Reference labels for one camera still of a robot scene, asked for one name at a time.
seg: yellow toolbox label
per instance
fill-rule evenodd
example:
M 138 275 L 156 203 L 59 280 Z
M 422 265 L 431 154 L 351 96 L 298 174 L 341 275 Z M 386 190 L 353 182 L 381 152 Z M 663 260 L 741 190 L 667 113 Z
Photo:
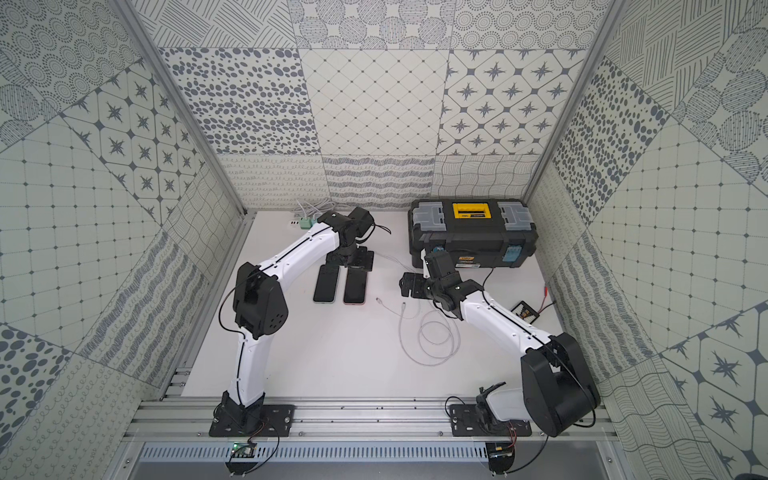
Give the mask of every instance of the yellow toolbox label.
M 454 218 L 491 218 L 488 204 L 453 204 Z

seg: diamond grid tile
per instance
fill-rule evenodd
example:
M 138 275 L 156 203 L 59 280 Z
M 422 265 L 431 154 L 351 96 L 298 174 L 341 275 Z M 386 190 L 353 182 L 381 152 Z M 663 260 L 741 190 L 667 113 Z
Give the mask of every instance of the diamond grid tile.
M 668 127 L 589 226 L 659 350 L 768 295 L 768 200 L 685 127 Z
M 60 118 L 0 164 L 2 321 L 73 348 L 160 227 Z
M 301 50 L 323 154 L 435 153 L 445 51 Z

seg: red wire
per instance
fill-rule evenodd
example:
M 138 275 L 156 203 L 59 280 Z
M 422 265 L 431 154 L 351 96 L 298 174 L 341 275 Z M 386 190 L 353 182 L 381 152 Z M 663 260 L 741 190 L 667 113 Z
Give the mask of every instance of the red wire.
M 549 289 L 545 286 L 544 287 L 544 298 L 541 299 L 541 306 L 538 307 L 538 311 L 541 312 L 541 309 L 544 308 L 544 302 L 547 301 L 547 295 L 549 294 Z

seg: white table surface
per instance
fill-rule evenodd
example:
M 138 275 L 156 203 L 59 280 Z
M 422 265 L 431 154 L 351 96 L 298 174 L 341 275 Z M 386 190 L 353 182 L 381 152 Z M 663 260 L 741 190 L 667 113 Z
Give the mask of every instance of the white table surface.
M 366 246 L 410 266 L 406 212 L 371 213 L 378 224 L 392 229 L 392 235 L 377 230 Z M 289 226 L 292 218 L 293 215 L 286 211 L 263 211 L 256 215 L 225 292 L 234 286 L 237 267 L 243 262 L 257 264 L 279 253 L 305 233 L 305 230 Z M 440 366 L 426 367 L 408 359 L 398 341 L 398 315 L 385 310 L 376 302 L 376 297 L 396 312 L 400 311 L 402 302 L 406 302 L 403 342 L 411 356 L 422 362 L 435 362 L 423 355 L 416 343 L 419 321 L 432 307 L 427 300 L 400 296 L 398 281 L 404 269 L 383 257 L 375 257 L 373 271 L 368 274 L 364 305 L 342 302 L 346 279 L 344 268 L 339 274 L 336 301 L 314 303 L 312 297 L 322 262 L 307 269 L 285 292 L 289 317 L 283 328 L 275 333 L 266 369 L 267 396 L 474 396 L 479 387 L 502 380 L 509 385 L 520 385 L 520 359 L 512 358 L 493 339 L 463 322 L 458 324 L 461 346 L 450 360 Z M 480 283 L 488 271 L 460 270 L 462 279 Z M 485 287 L 508 308 L 520 300 L 538 308 L 544 294 L 544 279 L 532 257 L 520 268 L 497 268 Z M 229 298 L 223 308 L 222 320 L 225 326 L 236 328 L 231 301 Z M 418 303 L 421 303 L 421 313 L 415 319 L 407 319 L 416 314 Z M 427 320 L 440 317 L 439 313 L 434 313 Z M 535 325 L 553 335 L 562 332 L 554 308 L 547 309 Z M 428 326 L 425 332 L 434 340 L 445 338 L 439 327 Z M 183 396 L 220 396 L 227 389 L 236 367 L 237 337 L 237 334 L 221 329 L 217 319 L 212 319 Z M 434 350 L 429 351 L 445 355 L 449 345 L 447 342 L 444 347 L 433 347 Z

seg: black smartphone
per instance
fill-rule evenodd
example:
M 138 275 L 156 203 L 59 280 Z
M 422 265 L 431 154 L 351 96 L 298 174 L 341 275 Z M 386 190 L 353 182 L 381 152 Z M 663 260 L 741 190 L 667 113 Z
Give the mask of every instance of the black smartphone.
M 333 303 L 338 284 L 339 266 L 327 263 L 320 265 L 320 272 L 317 274 L 317 284 L 315 285 L 315 296 L 312 300 L 316 303 Z
M 344 303 L 347 305 L 363 305 L 366 302 L 366 282 L 368 272 L 361 268 L 346 269 L 346 286 L 344 287 Z

